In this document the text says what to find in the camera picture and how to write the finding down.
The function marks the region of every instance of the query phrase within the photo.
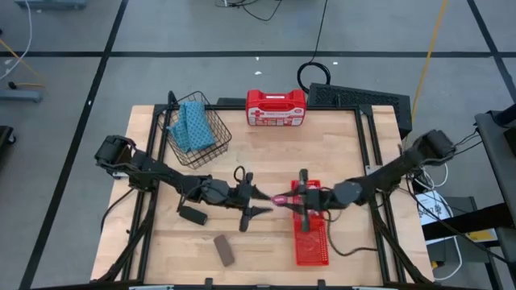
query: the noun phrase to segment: blue towel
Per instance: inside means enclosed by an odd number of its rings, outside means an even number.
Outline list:
[[[176,144],[184,153],[201,150],[215,144],[210,124],[204,112],[204,104],[188,101],[179,107],[177,122],[168,126]]]

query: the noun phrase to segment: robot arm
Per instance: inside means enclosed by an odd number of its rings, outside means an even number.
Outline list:
[[[450,160],[456,151],[452,141],[441,131],[431,130],[414,141],[414,145],[395,160],[362,177],[355,177],[335,184],[333,188],[307,188],[308,171],[300,171],[299,186],[291,193],[276,195],[272,202],[287,207],[304,216],[303,230],[309,230],[308,210],[325,211],[345,209],[351,203],[363,205],[374,198],[376,191],[390,191],[401,178],[423,165],[441,165]],[[299,195],[300,205],[287,203],[287,197]]]
[[[179,194],[181,201],[177,208],[179,214],[200,225],[206,223],[207,216],[193,208],[183,206],[185,201],[200,203],[204,201],[208,205],[222,206],[242,211],[240,219],[240,231],[246,231],[251,218],[258,214],[271,211],[270,208],[249,207],[249,201],[254,199],[270,200],[256,186],[251,185],[252,173],[247,173],[242,180],[237,180],[238,185],[231,188],[224,180],[213,179],[209,176],[190,176],[170,168],[159,162],[146,152],[136,149],[134,141],[122,136],[107,136],[101,147],[95,154],[97,165],[106,169],[107,173],[114,175],[123,172],[129,176],[131,188],[149,191],[155,186],[156,181],[163,181],[173,186]]]
[[[287,207],[303,215],[303,230],[309,230],[308,211],[345,209],[351,203],[363,205],[374,197],[377,189],[389,191],[397,186],[401,178],[423,165],[440,165],[453,157],[455,147],[441,130],[431,130],[419,137],[414,145],[398,158],[375,172],[335,184],[333,188],[307,188],[308,171],[299,173],[299,186],[288,193],[271,197],[251,185],[252,173],[244,173],[242,180],[235,178],[237,186],[231,188],[224,180],[208,176],[189,176],[159,162],[135,147],[134,141],[122,136],[108,136],[98,149],[97,165],[113,175],[123,172],[129,176],[129,186],[141,191],[151,190],[156,181],[173,186],[181,194],[177,211],[197,224],[204,225],[207,216],[196,209],[183,206],[184,201],[222,206],[242,211],[239,230],[248,228],[251,218],[271,211],[270,208],[249,207],[251,199],[271,200],[277,206]],[[300,196],[299,205],[288,203],[289,197]]]

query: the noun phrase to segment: wooden table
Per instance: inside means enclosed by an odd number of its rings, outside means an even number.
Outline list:
[[[153,106],[134,106],[127,127],[126,136],[135,140],[142,150],[147,146],[152,110]],[[401,142],[393,108],[374,106],[373,112],[381,155],[387,163],[399,155],[397,145]],[[289,190],[290,181],[298,178],[301,168],[309,170],[310,179],[319,179],[323,186],[329,187],[364,174],[353,112],[308,110],[299,127],[248,126],[243,111],[218,113],[233,135],[226,153],[194,171],[181,166],[168,147],[165,163],[185,174],[210,173],[214,178],[227,180],[230,186],[235,186],[233,171],[243,165],[248,172],[254,172],[254,184],[270,195]],[[372,159],[365,118],[363,124]],[[156,154],[160,140],[160,136],[157,137]],[[126,191],[127,180],[116,180],[110,202]],[[361,251],[344,258],[328,247],[329,266],[296,266],[292,213],[287,209],[276,208],[253,218],[248,232],[240,233],[240,211],[192,204],[209,216],[206,225],[199,226],[177,215],[179,197],[174,188],[166,184],[160,186],[146,284],[204,284],[206,277],[213,278],[215,284],[315,285],[318,279],[324,279],[327,285],[382,284],[376,252]],[[136,194],[127,198],[106,219],[92,279],[104,274],[127,245],[126,230],[131,228],[135,199]],[[391,201],[400,245],[422,274],[433,280],[415,201],[401,190],[391,195]],[[236,261],[229,267],[222,265],[215,250],[213,238],[219,234],[228,237],[235,254]],[[368,205],[351,205],[345,209],[332,224],[331,235],[341,251],[376,247]],[[395,281],[388,244],[385,251],[391,280]],[[140,249],[137,249],[131,278],[136,277],[139,255]]]

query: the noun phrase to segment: red toolbox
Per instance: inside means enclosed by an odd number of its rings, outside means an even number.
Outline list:
[[[262,93],[252,89],[245,112],[251,126],[299,126],[305,118],[305,92],[295,89],[290,93]]]

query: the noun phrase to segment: gray floor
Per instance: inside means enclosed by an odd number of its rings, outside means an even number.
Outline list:
[[[476,0],[488,29],[503,52],[516,51],[512,0]],[[249,9],[268,15],[276,3],[262,0]],[[34,51],[97,51],[109,35],[119,1],[90,0],[82,11],[33,13]],[[440,2],[431,0],[330,0],[322,30],[322,51],[423,52]],[[241,10],[216,9],[211,0],[130,0],[115,51],[191,52],[314,48],[323,8],[320,0],[284,0],[274,19],[259,22]],[[27,42],[27,12],[11,0],[0,2],[2,38],[14,49]],[[463,0],[450,1],[436,51],[488,52]],[[0,72],[5,69],[0,59]],[[414,96],[424,59],[321,58],[332,84]],[[85,283],[98,246],[99,222],[112,181],[94,166],[93,155],[106,135],[124,134],[133,105],[165,102],[201,90],[211,102],[245,97],[249,89],[271,92],[298,87],[302,57],[110,58],[86,127],[48,245],[33,287]],[[40,230],[48,202],[85,104],[98,58],[27,58],[46,77],[40,104],[0,102],[0,124],[15,128],[18,142],[0,171],[0,288],[17,288]],[[516,60],[505,59],[510,73]],[[34,81],[20,67],[9,81]],[[318,71],[306,83],[322,82]],[[503,109],[513,101],[492,58],[433,59],[425,80],[413,136],[441,128],[454,140],[473,130],[473,116]],[[479,207],[501,201],[482,146],[449,164],[444,196],[474,196]],[[513,288],[499,265],[506,288]],[[436,271],[445,276],[452,269]],[[469,264],[448,285],[489,288],[483,265]]]

